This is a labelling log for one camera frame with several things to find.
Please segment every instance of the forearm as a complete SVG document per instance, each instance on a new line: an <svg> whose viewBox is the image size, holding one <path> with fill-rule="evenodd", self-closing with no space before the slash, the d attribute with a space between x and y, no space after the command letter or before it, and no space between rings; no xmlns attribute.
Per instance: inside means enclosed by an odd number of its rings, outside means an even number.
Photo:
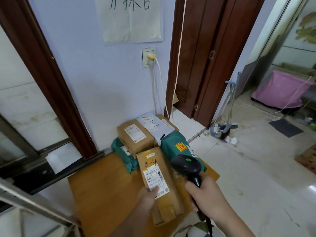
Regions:
<svg viewBox="0 0 316 237"><path fill-rule="evenodd" d="M222 219L215 221L216 226L226 237L255 237L249 227L231 208L225 210Z"/></svg>
<svg viewBox="0 0 316 237"><path fill-rule="evenodd" d="M138 203L128 217L110 235L110 237L142 237L145 235L150 209L144 204Z"/></svg>

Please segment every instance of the metal hinge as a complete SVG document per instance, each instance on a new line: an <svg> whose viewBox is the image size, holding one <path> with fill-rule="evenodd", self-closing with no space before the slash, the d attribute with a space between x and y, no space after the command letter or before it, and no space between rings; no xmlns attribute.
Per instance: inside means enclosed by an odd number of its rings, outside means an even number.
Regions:
<svg viewBox="0 0 316 237"><path fill-rule="evenodd" d="M215 55L215 51L211 50L209 53L209 59L212 60L214 58L214 55Z"/></svg>

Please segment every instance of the pink fabric bin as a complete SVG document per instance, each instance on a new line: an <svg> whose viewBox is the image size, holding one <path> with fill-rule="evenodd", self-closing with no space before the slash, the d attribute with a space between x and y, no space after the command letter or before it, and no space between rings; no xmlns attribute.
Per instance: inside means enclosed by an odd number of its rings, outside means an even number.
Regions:
<svg viewBox="0 0 316 237"><path fill-rule="evenodd" d="M267 106L279 109L300 107L302 106L302 95L314 84L311 81L303 84L305 81L293 74L273 70L270 78L251 97Z"/></svg>

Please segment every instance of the orange fragile sticker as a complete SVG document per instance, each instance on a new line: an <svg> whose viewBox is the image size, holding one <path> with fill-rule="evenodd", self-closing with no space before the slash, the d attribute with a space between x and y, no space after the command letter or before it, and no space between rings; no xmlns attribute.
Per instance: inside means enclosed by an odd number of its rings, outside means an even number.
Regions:
<svg viewBox="0 0 316 237"><path fill-rule="evenodd" d="M179 149L180 152L187 149L186 145L184 145L182 142L176 144L176 147Z"/></svg>

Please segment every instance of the wall socket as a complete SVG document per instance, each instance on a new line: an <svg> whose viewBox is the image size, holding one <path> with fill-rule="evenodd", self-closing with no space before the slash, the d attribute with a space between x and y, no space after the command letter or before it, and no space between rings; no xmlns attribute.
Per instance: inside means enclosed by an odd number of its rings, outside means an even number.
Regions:
<svg viewBox="0 0 316 237"><path fill-rule="evenodd" d="M148 58L147 58L148 53L156 54L156 47L142 49L143 68L149 67L148 62L147 62L148 61Z"/></svg>

